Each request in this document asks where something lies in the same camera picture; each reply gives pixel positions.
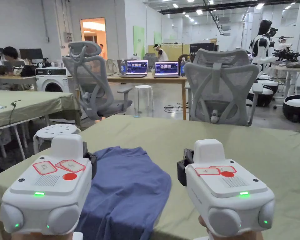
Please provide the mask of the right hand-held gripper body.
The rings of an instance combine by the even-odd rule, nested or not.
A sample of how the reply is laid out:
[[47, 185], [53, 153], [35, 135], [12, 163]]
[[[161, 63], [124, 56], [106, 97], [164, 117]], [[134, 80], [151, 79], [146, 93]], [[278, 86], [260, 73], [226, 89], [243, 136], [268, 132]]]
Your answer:
[[203, 218], [209, 236], [233, 237], [272, 228], [275, 196], [259, 178], [227, 159], [216, 139], [198, 140], [177, 162], [178, 181]]

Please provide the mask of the person's right hand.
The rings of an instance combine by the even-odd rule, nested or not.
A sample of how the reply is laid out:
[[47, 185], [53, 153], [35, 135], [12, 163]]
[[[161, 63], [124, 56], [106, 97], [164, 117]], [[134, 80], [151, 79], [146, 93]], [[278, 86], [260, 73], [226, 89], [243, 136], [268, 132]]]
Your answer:
[[[205, 224], [205, 221], [201, 216], [198, 217], [199, 223], [206, 228], [208, 234], [210, 234], [210, 230]], [[244, 232], [242, 235], [232, 236], [232, 237], [218, 237], [212, 234], [214, 240], [263, 240], [262, 232]]]

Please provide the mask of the person's left hand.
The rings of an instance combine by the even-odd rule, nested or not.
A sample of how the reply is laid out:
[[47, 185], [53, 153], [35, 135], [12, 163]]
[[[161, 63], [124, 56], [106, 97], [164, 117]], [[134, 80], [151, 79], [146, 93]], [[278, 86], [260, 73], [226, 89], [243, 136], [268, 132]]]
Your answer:
[[73, 233], [74, 232], [70, 232], [66, 235], [43, 235], [41, 233], [14, 233], [11, 236], [11, 240], [72, 240]]

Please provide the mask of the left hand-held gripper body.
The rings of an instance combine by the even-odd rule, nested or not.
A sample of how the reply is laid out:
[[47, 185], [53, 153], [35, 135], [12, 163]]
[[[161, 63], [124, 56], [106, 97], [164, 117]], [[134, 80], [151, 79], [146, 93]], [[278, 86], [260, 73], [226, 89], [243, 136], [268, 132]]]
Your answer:
[[79, 218], [97, 171], [97, 159], [80, 135], [52, 139], [41, 155], [5, 191], [0, 220], [7, 233], [82, 235]]

